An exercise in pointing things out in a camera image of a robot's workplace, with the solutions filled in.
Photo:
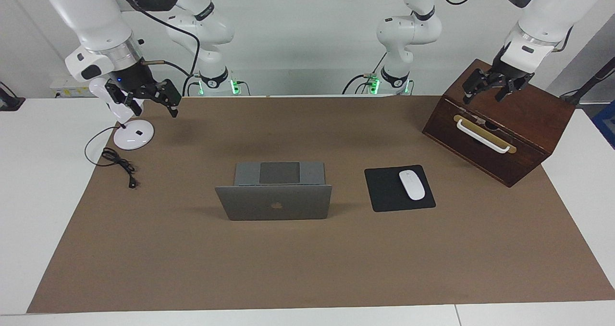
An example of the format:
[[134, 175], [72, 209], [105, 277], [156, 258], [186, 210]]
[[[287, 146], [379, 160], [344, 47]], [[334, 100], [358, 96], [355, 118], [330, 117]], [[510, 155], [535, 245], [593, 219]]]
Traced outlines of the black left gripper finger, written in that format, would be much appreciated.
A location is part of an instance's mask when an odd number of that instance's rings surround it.
[[523, 77], [519, 77], [516, 79], [503, 79], [501, 82], [501, 89], [495, 95], [496, 101], [503, 101], [507, 96], [513, 94], [514, 92], [520, 91], [527, 86], [529, 81], [533, 78], [534, 74], [527, 74]]
[[492, 88], [493, 83], [494, 74], [492, 72], [475, 69], [463, 82], [464, 104], [470, 104], [477, 94]]

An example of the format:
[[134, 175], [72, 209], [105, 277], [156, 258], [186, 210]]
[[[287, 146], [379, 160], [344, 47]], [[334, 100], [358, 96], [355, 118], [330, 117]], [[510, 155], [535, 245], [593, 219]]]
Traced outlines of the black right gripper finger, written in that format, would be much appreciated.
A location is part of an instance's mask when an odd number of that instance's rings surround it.
[[143, 108], [133, 96], [130, 96], [114, 83], [106, 83], [105, 89], [111, 99], [108, 107], [113, 114], [117, 117], [141, 116]]
[[152, 96], [152, 101], [166, 107], [172, 118], [178, 116], [178, 105], [182, 100], [182, 95], [178, 92], [171, 80], [165, 79], [162, 82], [155, 83], [155, 92]]

